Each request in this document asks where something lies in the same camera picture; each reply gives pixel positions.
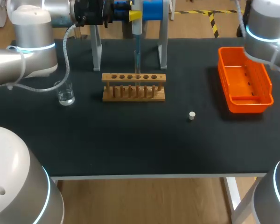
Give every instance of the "wooden test tube rack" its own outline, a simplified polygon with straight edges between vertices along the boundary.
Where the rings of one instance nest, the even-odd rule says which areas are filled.
[[[165,101],[166,74],[103,73],[102,82],[106,83],[103,101]],[[136,84],[116,86],[116,83]]]

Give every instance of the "hazard stripe tape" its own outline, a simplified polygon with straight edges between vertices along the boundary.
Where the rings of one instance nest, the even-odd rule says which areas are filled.
[[[177,11],[175,14],[203,14],[208,15],[209,13],[237,13],[236,10],[193,10],[193,11]]]
[[[220,36],[219,36],[219,32],[218,32],[217,25],[216,25],[216,23],[215,23],[214,14],[213,14],[213,13],[209,13],[208,16],[209,16],[209,19],[210,19],[211,28],[212,28],[212,30],[213,30],[213,33],[214,33],[215,38],[220,37]]]

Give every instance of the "black table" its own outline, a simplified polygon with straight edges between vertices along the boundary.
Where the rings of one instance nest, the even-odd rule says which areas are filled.
[[[228,111],[219,81],[218,48],[241,39],[169,40],[168,69],[159,70],[156,41],[142,44],[143,73],[167,74],[166,102],[105,103],[102,72],[134,71],[130,40],[103,41],[101,72],[92,72],[91,43],[69,40],[76,101],[55,92],[0,88],[0,126],[18,134],[51,176],[266,173],[280,159],[280,75],[269,72],[273,107],[263,114]],[[50,87],[64,75],[23,83]],[[196,113],[188,120],[189,112]]]

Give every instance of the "orange basket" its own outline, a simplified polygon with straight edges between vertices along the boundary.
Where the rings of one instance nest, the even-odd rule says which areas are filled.
[[[262,113],[274,103],[266,68],[247,58],[243,47],[220,48],[218,70],[232,113]]]

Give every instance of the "wooden floor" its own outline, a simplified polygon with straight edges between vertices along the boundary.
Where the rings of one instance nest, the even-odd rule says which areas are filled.
[[[176,11],[234,10],[232,0],[176,0]],[[215,14],[220,37],[235,37],[236,14]],[[146,38],[157,38],[159,23],[147,24]],[[55,28],[55,38],[65,29]],[[89,28],[81,29],[89,34]],[[120,22],[99,28],[101,38],[122,39]],[[175,14],[169,22],[169,38],[214,38],[210,20],[203,14]],[[9,21],[0,28],[0,48],[14,39]],[[237,178],[241,197],[254,182]],[[106,181],[64,181],[65,224],[230,224],[229,206],[222,180],[145,179]],[[246,224],[253,224],[252,217]]]

